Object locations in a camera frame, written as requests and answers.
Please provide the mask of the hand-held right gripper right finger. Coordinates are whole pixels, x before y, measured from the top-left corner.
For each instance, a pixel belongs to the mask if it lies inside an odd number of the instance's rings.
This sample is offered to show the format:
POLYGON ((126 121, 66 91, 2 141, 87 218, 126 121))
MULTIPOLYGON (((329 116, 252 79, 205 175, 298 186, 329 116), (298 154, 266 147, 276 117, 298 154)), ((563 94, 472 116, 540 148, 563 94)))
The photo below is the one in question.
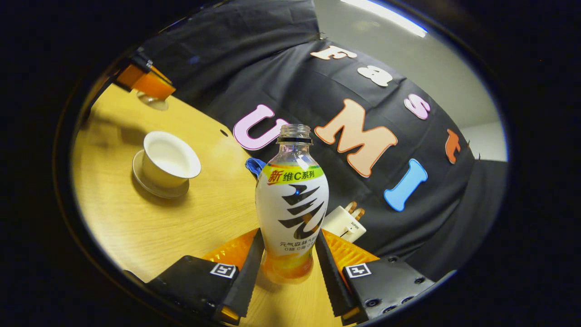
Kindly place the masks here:
POLYGON ((344 326, 386 318, 434 286, 398 257, 379 258, 326 230, 315 248, 334 316, 344 326))

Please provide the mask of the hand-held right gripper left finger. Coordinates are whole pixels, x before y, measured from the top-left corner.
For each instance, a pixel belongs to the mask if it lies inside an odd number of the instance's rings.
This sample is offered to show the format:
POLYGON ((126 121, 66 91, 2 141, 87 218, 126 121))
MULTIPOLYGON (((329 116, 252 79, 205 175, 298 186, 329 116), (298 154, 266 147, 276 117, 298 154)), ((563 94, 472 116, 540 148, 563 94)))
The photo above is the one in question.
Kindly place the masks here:
POLYGON ((183 256, 147 289, 185 311, 239 325, 247 316, 263 251, 263 236, 255 228, 203 258, 183 256))

